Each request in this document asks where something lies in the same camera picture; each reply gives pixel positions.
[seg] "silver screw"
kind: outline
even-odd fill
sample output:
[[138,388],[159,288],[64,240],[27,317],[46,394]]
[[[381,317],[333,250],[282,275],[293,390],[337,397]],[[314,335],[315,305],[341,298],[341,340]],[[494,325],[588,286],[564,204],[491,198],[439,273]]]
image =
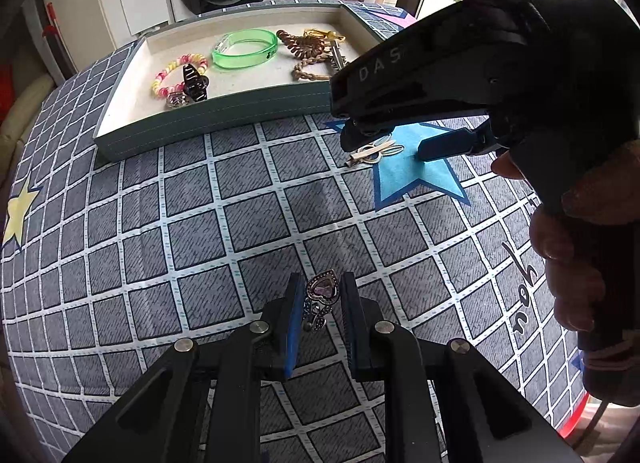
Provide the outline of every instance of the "silver screw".
[[467,342],[464,338],[453,339],[451,341],[451,344],[449,344],[449,346],[451,347],[451,349],[454,350],[454,352],[456,352],[459,355],[465,355],[471,349],[469,342]]
[[193,340],[190,338],[179,338],[174,342],[174,349],[180,353],[186,353],[193,348]]
[[376,325],[374,326],[374,328],[378,333],[383,333],[385,335],[388,335],[396,327],[393,325],[392,322],[389,322],[388,320],[381,320],[380,322],[376,322]]
[[249,331],[255,334],[266,333],[269,331],[269,324],[264,320],[254,320],[249,324]]

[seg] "blue star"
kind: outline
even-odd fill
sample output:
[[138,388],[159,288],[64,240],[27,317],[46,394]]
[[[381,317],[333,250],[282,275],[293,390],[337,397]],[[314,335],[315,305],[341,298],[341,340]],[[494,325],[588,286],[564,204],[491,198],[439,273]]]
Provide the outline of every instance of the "blue star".
[[[327,122],[326,125],[339,132],[344,122]],[[404,151],[394,156],[385,156],[382,161],[373,166],[376,210],[380,210],[419,185],[443,192],[470,206],[465,189],[460,185],[449,161],[438,159],[423,162],[415,157],[423,139],[432,138],[450,130],[450,128],[431,123],[412,123],[396,127],[392,139],[404,145]]]

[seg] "gray plaid tablecloth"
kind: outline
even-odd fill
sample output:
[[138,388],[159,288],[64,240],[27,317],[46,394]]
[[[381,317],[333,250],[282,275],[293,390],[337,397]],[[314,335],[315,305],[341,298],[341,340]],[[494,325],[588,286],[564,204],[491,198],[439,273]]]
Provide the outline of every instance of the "gray plaid tablecloth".
[[[12,191],[27,180],[41,188],[22,249],[2,250],[2,323],[20,397],[54,461],[175,339],[224,338],[291,271],[354,271],[385,318],[432,341],[468,338],[553,426],[568,417],[584,392],[570,363],[576,336],[553,317],[526,184],[496,177],[490,157],[458,157],[470,207],[417,188],[374,211],[372,170],[342,166],[328,114],[106,163],[92,133],[130,52],[46,100]],[[536,272],[528,306],[518,265]],[[271,462],[383,460],[383,385],[350,379],[339,315],[303,335],[289,382],[263,384]]]

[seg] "star print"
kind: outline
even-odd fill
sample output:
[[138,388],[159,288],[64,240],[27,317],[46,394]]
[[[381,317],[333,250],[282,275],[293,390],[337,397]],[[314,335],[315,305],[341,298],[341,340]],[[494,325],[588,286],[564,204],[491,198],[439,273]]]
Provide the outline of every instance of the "star print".
[[[326,125],[340,131],[344,122],[329,122]],[[391,135],[392,139],[404,145],[404,150],[395,156],[384,157],[373,167],[376,210],[380,210],[418,185],[433,188],[465,205],[470,205],[465,189],[460,185],[446,159],[424,162],[415,157],[423,139],[432,138],[450,130],[431,125],[431,123],[412,123],[396,127]]]
[[22,185],[20,194],[9,199],[6,206],[6,213],[8,219],[6,222],[6,228],[4,229],[4,237],[2,238],[2,247],[5,247],[10,240],[14,239],[18,243],[18,248],[22,247],[22,228],[24,226],[24,218],[33,204],[33,200],[39,194],[42,187],[37,187],[29,190],[29,181],[31,174],[27,176],[27,179]]

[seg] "tray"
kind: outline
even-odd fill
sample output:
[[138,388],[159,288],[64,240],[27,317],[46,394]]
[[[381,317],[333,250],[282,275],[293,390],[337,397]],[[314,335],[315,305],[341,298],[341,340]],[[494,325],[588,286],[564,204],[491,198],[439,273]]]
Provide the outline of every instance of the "tray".
[[[311,27],[347,37],[340,49],[348,61],[382,40],[347,6],[317,2],[216,12],[142,38],[98,120],[94,132],[98,150],[106,159],[116,161],[230,126],[328,110],[329,82],[294,80],[292,70],[297,60],[282,43],[273,58],[258,66],[240,70],[210,66],[206,73],[208,99],[203,102],[166,110],[164,100],[153,96],[150,89],[157,72],[178,56],[201,53],[211,64],[212,48],[229,32],[263,28],[302,35]],[[330,65],[324,62],[305,70],[329,74]],[[162,85],[181,79],[182,68],[178,68]]]

